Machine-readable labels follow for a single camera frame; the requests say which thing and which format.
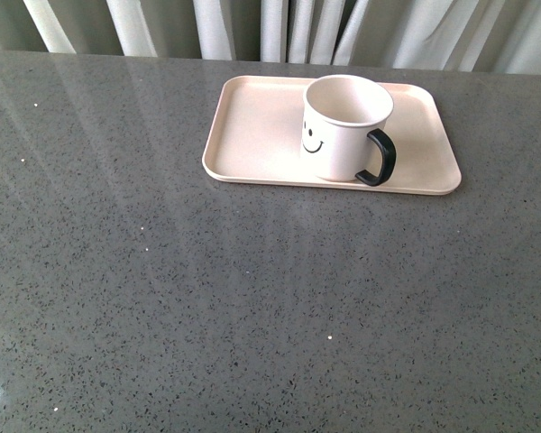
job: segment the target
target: drawn smile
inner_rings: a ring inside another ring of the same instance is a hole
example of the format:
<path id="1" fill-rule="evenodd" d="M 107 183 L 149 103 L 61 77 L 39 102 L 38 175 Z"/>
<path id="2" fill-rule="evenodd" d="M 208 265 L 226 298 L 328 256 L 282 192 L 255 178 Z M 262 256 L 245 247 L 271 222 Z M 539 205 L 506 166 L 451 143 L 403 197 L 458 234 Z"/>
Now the drawn smile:
<path id="1" fill-rule="evenodd" d="M 318 151 L 321 150 L 321 147 L 323 147 L 323 144 L 324 144 L 324 143 L 325 143 L 325 142 L 323 142 L 323 141 L 321 140 L 321 142 L 319 143 L 318 147 L 317 147 L 314 151 L 310 151 L 309 149 L 307 149 L 307 147 L 306 147 L 306 145 L 305 145 L 305 141 L 303 140 L 303 147 L 304 147 L 305 150 L 306 150 L 307 152 L 309 152 L 309 153 L 317 153 Z"/>

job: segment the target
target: tray rim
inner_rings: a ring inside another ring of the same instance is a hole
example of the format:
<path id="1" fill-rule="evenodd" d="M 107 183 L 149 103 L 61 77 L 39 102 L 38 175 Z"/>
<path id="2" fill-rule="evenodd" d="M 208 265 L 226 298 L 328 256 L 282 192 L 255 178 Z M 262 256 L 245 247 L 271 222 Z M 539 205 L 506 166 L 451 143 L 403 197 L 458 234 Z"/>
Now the tray rim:
<path id="1" fill-rule="evenodd" d="M 209 151 L 212 151 L 210 148 L 211 146 L 211 139 L 217 132 L 217 129 L 224 127 L 224 122 L 220 120 L 220 113 L 222 112 L 224 108 L 224 104 L 227 100 L 227 94 L 229 92 L 233 92 L 236 88 L 240 86 L 240 83 L 242 82 L 259 82 L 263 84 L 269 85 L 269 80 L 273 81 L 282 81 L 282 83 L 271 83 L 279 85 L 306 85 L 313 81 L 315 78 L 305 78 L 305 77 L 281 77 L 281 76 L 265 76 L 265 75 L 239 75 L 236 77 L 229 78 L 224 84 L 221 89 L 220 97 L 218 98 L 218 102 L 216 105 L 215 115 L 213 116 L 213 122 L 211 124 L 210 131 L 208 133 L 208 137 L 206 139 L 206 146 L 205 150 L 203 151 L 202 155 L 202 165 L 206 171 L 206 173 L 219 181 L 227 182 L 227 183 L 243 183 L 243 184 L 254 184 L 254 185 L 275 185 L 275 186 L 291 186 L 291 187 L 304 187 L 304 188 L 323 188 L 323 189 L 350 189 L 350 190 L 361 190 L 361 191 L 370 191 L 370 192 L 391 192 L 391 193 L 399 193 L 399 194 L 414 194 L 414 195 L 426 195 L 426 196 L 442 196 L 449 194 L 453 192 L 459 185 L 461 184 L 461 181 L 463 179 L 463 176 L 461 174 L 461 170 L 459 168 L 459 164 L 454 156 L 453 147 L 451 145 L 451 142 L 446 135 L 445 126 L 443 125 L 443 121 L 441 120 L 441 117 L 438 113 L 438 109 L 436 107 L 435 99 L 433 98 L 433 95 L 429 93 L 426 89 L 413 85 L 413 84 L 406 84 L 406 83 L 392 83 L 392 82 L 379 82 L 378 84 L 384 86 L 389 92 L 416 92 L 417 93 L 417 99 L 421 100 L 423 104 L 425 104 L 427 107 L 432 107 L 433 111 L 435 112 L 437 118 L 440 120 L 441 126 L 443 127 L 443 131 L 445 133 L 445 139 L 446 143 L 448 144 L 448 149 L 451 152 L 454 160 L 454 166 L 456 168 L 456 177 L 454 181 L 451 184 L 445 185 L 444 188 L 441 189 L 432 189 L 427 188 L 422 190 L 421 188 L 417 189 L 410 189 L 409 187 L 388 187 L 385 186 L 385 184 L 380 185 L 378 187 L 369 187 L 362 183 L 355 183 L 354 181 L 350 182 L 332 182 L 328 180 L 322 180 L 317 178 L 317 183 L 309 182 L 309 181 L 296 181 L 296 180 L 272 180 L 272 179 L 265 179 L 265 178 L 252 178 L 252 177 L 237 177 L 237 176 L 228 176 L 221 173 L 216 172 L 215 170 L 211 169 L 208 165 L 208 156 Z"/>

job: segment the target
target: smiley face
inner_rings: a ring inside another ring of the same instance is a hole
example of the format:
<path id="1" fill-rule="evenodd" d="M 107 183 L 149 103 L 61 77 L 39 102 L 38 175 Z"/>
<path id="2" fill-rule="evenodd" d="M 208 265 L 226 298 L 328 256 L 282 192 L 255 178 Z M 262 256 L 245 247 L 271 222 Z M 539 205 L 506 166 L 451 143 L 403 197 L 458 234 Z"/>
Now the smiley face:
<path id="1" fill-rule="evenodd" d="M 303 147 L 305 150 L 308 153 L 317 153 L 321 150 L 323 144 L 325 144 L 324 141 L 313 136 L 313 128 L 310 126 L 307 128 L 307 121 L 303 121 Z"/>

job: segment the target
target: tray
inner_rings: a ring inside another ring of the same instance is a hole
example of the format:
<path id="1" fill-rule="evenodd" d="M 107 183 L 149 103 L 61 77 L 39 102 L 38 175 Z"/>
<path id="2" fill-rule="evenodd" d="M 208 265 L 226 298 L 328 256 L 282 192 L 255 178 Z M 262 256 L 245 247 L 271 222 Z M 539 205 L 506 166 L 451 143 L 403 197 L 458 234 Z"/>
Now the tray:
<path id="1" fill-rule="evenodd" d="M 395 102 L 385 132 L 397 149 L 390 179 L 379 187 L 359 180 L 331 182 L 299 161 L 303 90 L 312 78 L 241 76 L 228 80 L 216 109 L 202 162 L 225 182 L 443 195 L 461 172 L 433 97 L 417 86 L 381 83 Z M 377 153 L 370 167 L 378 172 Z"/>

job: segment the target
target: curtain fold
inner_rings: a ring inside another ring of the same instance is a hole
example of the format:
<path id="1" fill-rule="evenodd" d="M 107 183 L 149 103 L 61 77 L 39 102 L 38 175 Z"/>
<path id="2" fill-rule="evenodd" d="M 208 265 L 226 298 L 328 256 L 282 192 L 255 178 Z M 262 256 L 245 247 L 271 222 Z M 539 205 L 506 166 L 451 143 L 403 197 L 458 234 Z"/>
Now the curtain fold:
<path id="1" fill-rule="evenodd" d="M 0 0 L 0 50 L 541 74 L 541 0 Z"/>

